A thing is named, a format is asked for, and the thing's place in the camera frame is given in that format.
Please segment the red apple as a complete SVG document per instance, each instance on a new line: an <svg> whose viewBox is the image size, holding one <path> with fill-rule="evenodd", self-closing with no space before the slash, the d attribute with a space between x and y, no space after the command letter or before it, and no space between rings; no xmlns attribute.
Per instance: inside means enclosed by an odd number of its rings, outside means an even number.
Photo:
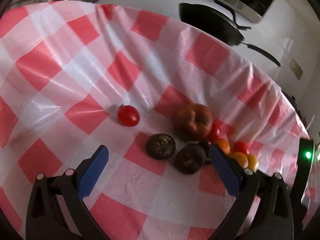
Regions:
<svg viewBox="0 0 320 240"><path fill-rule="evenodd" d="M172 120L174 131L184 141L206 139L212 129L214 117L205 105L190 103L180 107Z"/></svg>

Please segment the dark passion fruit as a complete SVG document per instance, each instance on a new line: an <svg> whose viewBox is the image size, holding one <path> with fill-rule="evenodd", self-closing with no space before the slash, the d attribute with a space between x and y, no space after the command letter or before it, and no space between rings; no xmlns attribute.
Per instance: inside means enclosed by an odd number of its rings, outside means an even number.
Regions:
<svg viewBox="0 0 320 240"><path fill-rule="evenodd" d="M175 153L175 151L175 140L164 133L152 135L146 143L146 152L153 159L167 160Z"/></svg>
<svg viewBox="0 0 320 240"><path fill-rule="evenodd" d="M190 144L182 148L176 155L174 165L183 174L195 174L206 161L206 153L197 144Z"/></svg>

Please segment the small orange fruit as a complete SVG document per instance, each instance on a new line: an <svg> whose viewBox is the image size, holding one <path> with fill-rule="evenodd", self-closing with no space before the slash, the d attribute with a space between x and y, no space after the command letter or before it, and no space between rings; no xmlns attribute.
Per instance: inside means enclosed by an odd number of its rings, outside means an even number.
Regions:
<svg viewBox="0 0 320 240"><path fill-rule="evenodd" d="M231 153L231 146L227 139L216 139L215 144L217 144L226 155L229 155Z"/></svg>

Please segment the yellow striped melon back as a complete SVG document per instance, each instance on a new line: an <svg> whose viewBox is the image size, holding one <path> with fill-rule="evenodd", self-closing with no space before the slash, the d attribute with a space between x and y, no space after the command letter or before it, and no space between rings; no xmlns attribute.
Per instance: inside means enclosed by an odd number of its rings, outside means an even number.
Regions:
<svg viewBox="0 0 320 240"><path fill-rule="evenodd" d="M256 155L248 154L247 155L248 160L248 168L250 168L253 172L257 172L258 166L259 166L259 159Z"/></svg>

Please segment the yellow striped melon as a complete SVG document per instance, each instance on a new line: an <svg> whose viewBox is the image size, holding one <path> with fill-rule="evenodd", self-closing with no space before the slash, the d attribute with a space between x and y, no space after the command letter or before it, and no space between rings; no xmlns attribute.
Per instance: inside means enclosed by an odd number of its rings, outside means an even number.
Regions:
<svg viewBox="0 0 320 240"><path fill-rule="evenodd" d="M248 167L248 158L247 155L241 152L233 152L229 154L231 159L237 161L237 163L244 169Z"/></svg>
<svg viewBox="0 0 320 240"><path fill-rule="evenodd" d="M259 159L256 155L248 154L247 155L248 160L248 168L250 168L253 172L257 172L258 166L259 166Z"/></svg>

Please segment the yellow striped melon front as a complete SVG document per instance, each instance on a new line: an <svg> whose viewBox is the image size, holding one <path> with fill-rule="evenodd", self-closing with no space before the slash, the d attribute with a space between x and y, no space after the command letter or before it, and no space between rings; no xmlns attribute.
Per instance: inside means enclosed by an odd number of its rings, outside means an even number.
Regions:
<svg viewBox="0 0 320 240"><path fill-rule="evenodd" d="M233 152L229 154L231 159L237 161L237 163L244 169L248 167L248 158L247 155L241 152Z"/></svg>

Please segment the red tomato behind melon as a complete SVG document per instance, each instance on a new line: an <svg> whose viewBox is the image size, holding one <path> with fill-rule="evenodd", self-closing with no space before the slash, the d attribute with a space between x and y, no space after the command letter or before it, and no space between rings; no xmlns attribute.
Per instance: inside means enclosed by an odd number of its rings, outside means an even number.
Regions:
<svg viewBox="0 0 320 240"><path fill-rule="evenodd" d="M248 150L248 145L244 142L241 141L237 141L234 143L233 145L233 151L234 152L240 152L243 154L248 155L249 154L249 150Z"/></svg>

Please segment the red tomato behind apple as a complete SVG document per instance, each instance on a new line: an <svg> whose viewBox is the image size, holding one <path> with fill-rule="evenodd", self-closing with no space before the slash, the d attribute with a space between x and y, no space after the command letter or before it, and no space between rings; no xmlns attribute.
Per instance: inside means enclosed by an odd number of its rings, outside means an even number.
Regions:
<svg viewBox="0 0 320 240"><path fill-rule="evenodd" d="M206 141L213 144L218 139L227 139L227 135L221 128L221 122L215 119L212 123L211 130L206 137Z"/></svg>

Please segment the red cherry tomato left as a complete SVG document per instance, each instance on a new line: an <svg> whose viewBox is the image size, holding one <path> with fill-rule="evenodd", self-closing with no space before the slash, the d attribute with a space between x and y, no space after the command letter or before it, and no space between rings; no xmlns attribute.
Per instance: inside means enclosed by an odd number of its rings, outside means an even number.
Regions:
<svg viewBox="0 0 320 240"><path fill-rule="evenodd" d="M137 109L130 105L123 105L119 107L117 113L118 121L126 127L134 127L140 121L140 115Z"/></svg>

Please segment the red white checkered tablecloth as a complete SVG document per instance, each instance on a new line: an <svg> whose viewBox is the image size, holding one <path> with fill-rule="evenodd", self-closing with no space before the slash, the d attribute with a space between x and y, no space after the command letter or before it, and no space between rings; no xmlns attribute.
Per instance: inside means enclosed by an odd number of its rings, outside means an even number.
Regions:
<svg viewBox="0 0 320 240"><path fill-rule="evenodd" d="M234 198L212 166L186 176L150 158L175 135L175 109L206 105L229 142L292 184L306 131L280 87L250 61L178 20L116 5L60 1L1 18L1 209L25 236L39 173L59 176L100 146L109 161L84 199L111 239L207 239ZM134 127L120 106L140 115Z"/></svg>

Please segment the black wok pan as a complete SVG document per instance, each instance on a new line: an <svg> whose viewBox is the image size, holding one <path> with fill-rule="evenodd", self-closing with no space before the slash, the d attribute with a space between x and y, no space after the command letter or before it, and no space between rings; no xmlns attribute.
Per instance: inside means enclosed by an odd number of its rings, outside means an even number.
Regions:
<svg viewBox="0 0 320 240"><path fill-rule="evenodd" d="M182 22L191 25L205 33L217 38L229 46L238 46L244 44L247 48L254 50L278 67L281 66L280 62L267 51L245 42L245 37L240 32L247 30L250 27L240 26L236 22L236 15L232 8L227 5L216 1L219 5L231 12L233 18L227 17L220 11L202 4L180 3L179 15Z"/></svg>

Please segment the wall power outlet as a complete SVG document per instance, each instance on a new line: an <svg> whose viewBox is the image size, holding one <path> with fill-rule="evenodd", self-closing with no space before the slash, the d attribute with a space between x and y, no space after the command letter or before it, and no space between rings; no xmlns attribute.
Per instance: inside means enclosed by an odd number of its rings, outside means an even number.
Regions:
<svg viewBox="0 0 320 240"><path fill-rule="evenodd" d="M294 73L294 75L296 76L296 78L298 80L300 80L301 77L303 76L303 70L294 58L292 58L292 60L290 62L290 68L291 68L292 72Z"/></svg>

